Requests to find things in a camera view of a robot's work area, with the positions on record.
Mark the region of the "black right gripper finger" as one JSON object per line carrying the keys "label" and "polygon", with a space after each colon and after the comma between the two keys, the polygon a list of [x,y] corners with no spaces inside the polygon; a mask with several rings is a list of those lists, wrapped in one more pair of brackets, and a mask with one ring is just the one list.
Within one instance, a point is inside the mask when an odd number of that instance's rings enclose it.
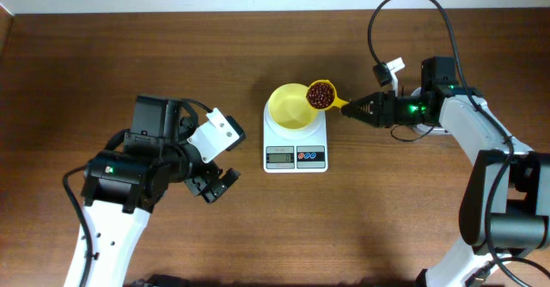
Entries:
{"label": "black right gripper finger", "polygon": [[373,127],[384,127],[385,124],[380,120],[380,116],[377,113],[365,113],[360,110],[355,109],[344,109],[340,110],[340,113],[347,118],[355,119],[367,125]]}
{"label": "black right gripper finger", "polygon": [[383,92],[375,92],[353,101],[349,101],[342,108],[342,112],[376,112],[383,105]]}

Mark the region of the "yellow plastic measuring scoop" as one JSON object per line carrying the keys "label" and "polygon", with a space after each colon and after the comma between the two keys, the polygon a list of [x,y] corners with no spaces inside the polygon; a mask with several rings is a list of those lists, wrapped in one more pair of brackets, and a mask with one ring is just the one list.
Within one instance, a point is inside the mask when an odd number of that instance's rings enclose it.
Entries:
{"label": "yellow plastic measuring scoop", "polygon": [[329,80],[312,82],[306,92],[306,100],[312,108],[322,111],[333,107],[341,109],[348,104],[348,101],[338,97],[336,88]]}

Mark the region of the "white digital kitchen scale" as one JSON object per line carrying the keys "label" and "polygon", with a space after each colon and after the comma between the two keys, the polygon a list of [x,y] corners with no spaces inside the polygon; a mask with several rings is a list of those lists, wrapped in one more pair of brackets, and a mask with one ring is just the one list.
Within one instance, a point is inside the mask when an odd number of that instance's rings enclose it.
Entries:
{"label": "white digital kitchen scale", "polygon": [[323,173],[328,168],[326,114],[302,129],[277,125],[268,113],[263,118],[263,169],[272,174]]}

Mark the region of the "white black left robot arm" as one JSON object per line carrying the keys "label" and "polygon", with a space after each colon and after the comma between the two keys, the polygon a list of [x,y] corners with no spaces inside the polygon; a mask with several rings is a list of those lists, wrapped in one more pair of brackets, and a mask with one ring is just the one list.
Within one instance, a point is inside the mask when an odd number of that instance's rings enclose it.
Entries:
{"label": "white black left robot arm", "polygon": [[170,185],[183,183],[212,204],[237,181],[239,172],[222,170],[214,160],[246,134],[216,108],[207,107],[207,120],[199,123],[199,105],[192,99],[140,95],[131,128],[117,132],[79,168],[82,202],[69,177],[63,177],[80,223],[65,285],[123,285],[141,234]]}

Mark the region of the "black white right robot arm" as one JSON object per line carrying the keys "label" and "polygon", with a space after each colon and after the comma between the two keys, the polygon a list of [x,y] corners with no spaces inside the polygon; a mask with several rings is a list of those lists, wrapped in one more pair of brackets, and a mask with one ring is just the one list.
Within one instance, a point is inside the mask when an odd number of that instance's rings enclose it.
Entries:
{"label": "black white right robot arm", "polygon": [[346,117],[377,128],[426,125],[446,131],[473,170],[459,210],[460,238],[417,286],[480,286],[496,270],[524,285],[509,262],[549,246],[549,155],[520,142],[461,78],[452,57],[421,64],[416,95],[375,92],[341,108]]}

